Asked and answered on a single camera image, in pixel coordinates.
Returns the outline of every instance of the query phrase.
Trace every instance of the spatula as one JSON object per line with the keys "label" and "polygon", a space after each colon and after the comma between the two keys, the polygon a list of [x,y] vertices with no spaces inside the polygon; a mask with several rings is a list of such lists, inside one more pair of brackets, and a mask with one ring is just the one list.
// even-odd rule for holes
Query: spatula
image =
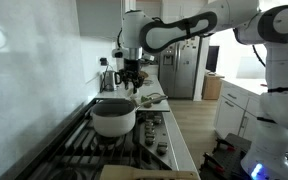
{"label": "spatula", "polygon": [[198,180],[197,174],[191,171],[142,170],[117,165],[105,165],[100,180],[134,180],[146,178]]}

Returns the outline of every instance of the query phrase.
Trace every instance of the countertop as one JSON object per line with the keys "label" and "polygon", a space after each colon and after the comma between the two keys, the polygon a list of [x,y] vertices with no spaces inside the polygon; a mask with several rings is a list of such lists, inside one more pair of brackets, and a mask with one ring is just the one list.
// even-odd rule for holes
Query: countertop
{"label": "countertop", "polygon": [[266,84],[265,79],[222,79],[223,82],[227,82],[248,91],[249,96],[259,96],[264,92],[267,92],[267,87],[261,86]]}
{"label": "countertop", "polygon": [[[161,95],[164,95],[164,92],[162,90],[162,87],[157,79],[156,75],[150,75],[147,80],[152,80],[153,84],[150,86],[143,85],[143,87],[140,88],[139,91],[139,97],[137,100],[140,99],[142,95],[148,95],[151,93],[160,93]],[[129,97],[126,95],[127,92],[124,90],[124,88],[119,88],[117,91],[114,92],[103,92],[99,93],[95,99],[108,99],[108,98],[126,98]],[[165,124],[167,127],[167,130],[169,132],[171,145],[173,147],[176,163],[178,170],[180,171],[194,171],[198,174],[198,171],[195,167],[194,161],[192,159],[192,156],[185,144],[185,141],[183,139],[182,133],[177,125],[176,119],[170,110],[170,106],[167,102],[167,100],[162,101],[160,104],[153,104],[153,106],[149,109],[147,108],[140,108],[139,110],[142,111],[165,111],[163,112],[163,117],[166,120]]]}
{"label": "countertop", "polygon": [[[142,96],[147,96],[152,93],[159,93],[161,95],[165,95],[163,92],[163,89],[157,79],[156,75],[149,75],[145,80],[151,81],[152,84],[150,85],[143,85],[138,89],[138,95],[135,98],[137,103],[139,104],[141,101]],[[116,91],[108,92],[103,91],[102,93],[98,93],[97,96],[95,96],[95,99],[130,99],[130,96],[128,94],[129,90],[124,89],[124,84],[121,84]],[[138,109],[138,111],[170,111],[170,106],[168,105],[167,101],[161,101],[159,104],[153,104],[151,108],[145,108],[141,107]]]}

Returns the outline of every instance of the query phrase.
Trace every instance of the refrigerator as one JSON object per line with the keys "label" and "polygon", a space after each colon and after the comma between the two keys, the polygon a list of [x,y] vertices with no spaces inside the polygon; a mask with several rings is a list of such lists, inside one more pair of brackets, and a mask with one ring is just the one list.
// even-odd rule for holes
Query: refrigerator
{"label": "refrigerator", "polygon": [[199,37],[193,37],[174,43],[161,52],[159,81],[165,95],[193,99],[200,43]]}

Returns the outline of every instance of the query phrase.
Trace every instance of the wooden floor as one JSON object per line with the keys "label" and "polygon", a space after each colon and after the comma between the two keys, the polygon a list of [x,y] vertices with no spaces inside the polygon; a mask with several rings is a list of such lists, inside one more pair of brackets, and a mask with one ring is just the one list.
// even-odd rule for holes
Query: wooden floor
{"label": "wooden floor", "polygon": [[217,101],[194,102],[168,100],[196,168],[203,163],[204,152],[215,147],[214,117]]}

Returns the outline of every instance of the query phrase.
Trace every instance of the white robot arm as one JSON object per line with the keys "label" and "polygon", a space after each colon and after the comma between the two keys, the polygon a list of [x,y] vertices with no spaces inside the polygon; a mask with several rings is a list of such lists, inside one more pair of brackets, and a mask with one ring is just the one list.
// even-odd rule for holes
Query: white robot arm
{"label": "white robot arm", "polygon": [[288,5],[261,12],[259,0],[218,0],[197,15],[170,24],[142,11],[127,12],[122,46],[128,50],[113,51],[114,57],[125,57],[119,75],[126,85],[131,81],[134,89],[139,88],[144,80],[138,75],[142,48],[157,53],[176,41],[231,28],[239,43],[264,44],[268,52],[269,90],[261,95],[256,137],[241,166],[253,179],[288,179]]}

